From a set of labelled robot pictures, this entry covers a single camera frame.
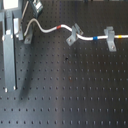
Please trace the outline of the long grey gripper finger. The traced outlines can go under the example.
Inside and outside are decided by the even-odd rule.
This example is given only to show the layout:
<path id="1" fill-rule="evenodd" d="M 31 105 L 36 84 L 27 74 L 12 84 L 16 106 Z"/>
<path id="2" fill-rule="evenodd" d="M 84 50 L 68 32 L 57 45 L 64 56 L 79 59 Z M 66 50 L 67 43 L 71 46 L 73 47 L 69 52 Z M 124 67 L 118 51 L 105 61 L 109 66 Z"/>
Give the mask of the long grey gripper finger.
<path id="1" fill-rule="evenodd" d="M 3 55 L 4 55 L 5 90 L 14 91 L 16 89 L 16 71 L 15 71 L 13 15 L 11 11 L 6 11 L 3 14 L 2 40 L 3 40 Z"/>

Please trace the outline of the grey metal gripper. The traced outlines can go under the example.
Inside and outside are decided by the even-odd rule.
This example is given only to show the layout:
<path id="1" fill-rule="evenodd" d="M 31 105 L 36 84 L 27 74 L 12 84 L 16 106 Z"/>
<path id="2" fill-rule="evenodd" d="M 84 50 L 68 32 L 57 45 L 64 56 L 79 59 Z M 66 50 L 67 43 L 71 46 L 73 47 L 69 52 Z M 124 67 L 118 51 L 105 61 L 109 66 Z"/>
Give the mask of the grey metal gripper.
<path id="1" fill-rule="evenodd" d="M 0 11 L 17 9 L 19 6 L 19 0 L 0 0 Z M 22 24 L 19 18 L 13 20 L 14 35 L 19 39 L 23 39 Z"/>

